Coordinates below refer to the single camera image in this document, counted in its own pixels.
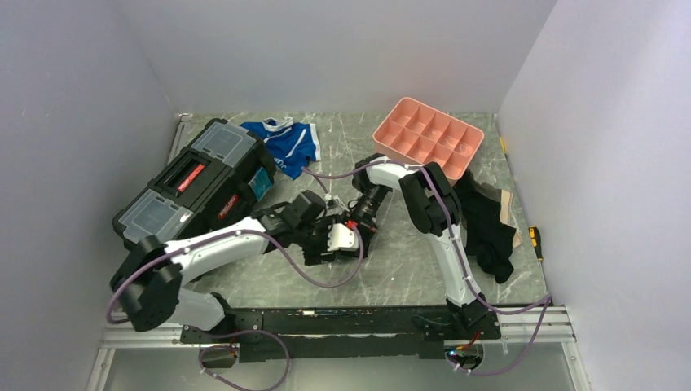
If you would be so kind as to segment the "pink divided organizer tray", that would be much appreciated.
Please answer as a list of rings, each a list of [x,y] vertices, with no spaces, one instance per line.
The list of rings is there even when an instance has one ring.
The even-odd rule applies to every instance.
[[[464,175],[484,138],[479,128],[410,97],[372,135],[376,152],[408,164],[435,162],[451,183]]]

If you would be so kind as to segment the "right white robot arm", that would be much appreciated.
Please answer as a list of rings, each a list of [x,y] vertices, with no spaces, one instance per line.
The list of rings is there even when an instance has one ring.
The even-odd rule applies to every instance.
[[[449,327],[459,338],[470,337],[488,308],[463,250],[460,201],[439,164],[406,164],[376,153],[356,163],[349,175],[353,187],[366,196],[356,207],[361,222],[376,213],[388,192],[403,195],[408,217],[429,241],[441,269]]]

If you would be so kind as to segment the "black white underwear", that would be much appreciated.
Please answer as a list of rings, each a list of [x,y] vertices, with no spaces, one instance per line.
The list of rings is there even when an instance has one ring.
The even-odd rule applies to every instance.
[[[368,255],[367,251],[363,251],[361,253],[358,249],[357,250],[339,250],[336,251],[336,255],[339,259],[359,259],[361,258],[366,258]]]

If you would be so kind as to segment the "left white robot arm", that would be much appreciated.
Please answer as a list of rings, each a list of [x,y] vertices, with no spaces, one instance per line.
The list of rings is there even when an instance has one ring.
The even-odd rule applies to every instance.
[[[106,319],[118,322],[112,311],[119,305],[125,322],[137,332],[172,321],[201,329],[212,341],[225,341],[235,327],[231,307],[217,293],[199,294],[185,285],[234,261],[278,250],[305,280],[323,287],[288,255],[288,246],[300,246],[306,262],[339,252],[356,252],[360,261],[365,255],[357,223],[326,211],[324,199],[304,191],[291,202],[256,210],[235,224],[190,239],[161,242],[149,235],[130,250],[112,277]]]

